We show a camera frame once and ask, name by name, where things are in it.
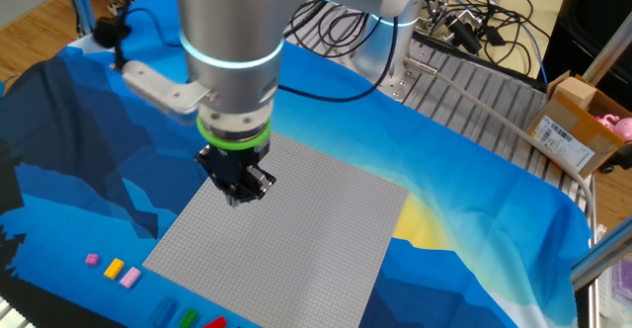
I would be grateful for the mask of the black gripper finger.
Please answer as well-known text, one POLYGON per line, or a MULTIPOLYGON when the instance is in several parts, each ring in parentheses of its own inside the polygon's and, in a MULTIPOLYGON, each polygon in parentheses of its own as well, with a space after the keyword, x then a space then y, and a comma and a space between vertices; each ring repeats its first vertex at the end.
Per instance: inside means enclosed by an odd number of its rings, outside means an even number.
POLYGON ((231 205, 240 205, 260 200, 276 182, 276 178, 259 168, 249 166, 239 181, 231 186, 231 205))
POLYGON ((211 168, 209 149, 208 148, 203 148, 195 156, 195 161, 202 167, 202 169, 205 171, 205 173, 207 174, 208 178, 212 181, 212 183, 215 185, 215 187, 224 194, 224 196, 226 198, 226 201, 230 205, 232 205, 233 204, 233 198, 231 197, 231 195, 229 193, 228 183, 223 181, 223 180, 221 180, 220 178, 218 178, 217 174, 211 168))

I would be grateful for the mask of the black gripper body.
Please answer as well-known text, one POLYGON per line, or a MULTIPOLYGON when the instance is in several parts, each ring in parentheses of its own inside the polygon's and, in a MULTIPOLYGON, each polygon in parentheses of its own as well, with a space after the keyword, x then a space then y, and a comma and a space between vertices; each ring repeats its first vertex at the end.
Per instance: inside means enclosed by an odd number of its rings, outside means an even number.
POLYGON ((235 185, 249 166, 260 167, 260 162, 270 151, 270 139, 266 138, 260 144, 241 150, 228 150, 208 144, 211 168, 217 177, 235 185))

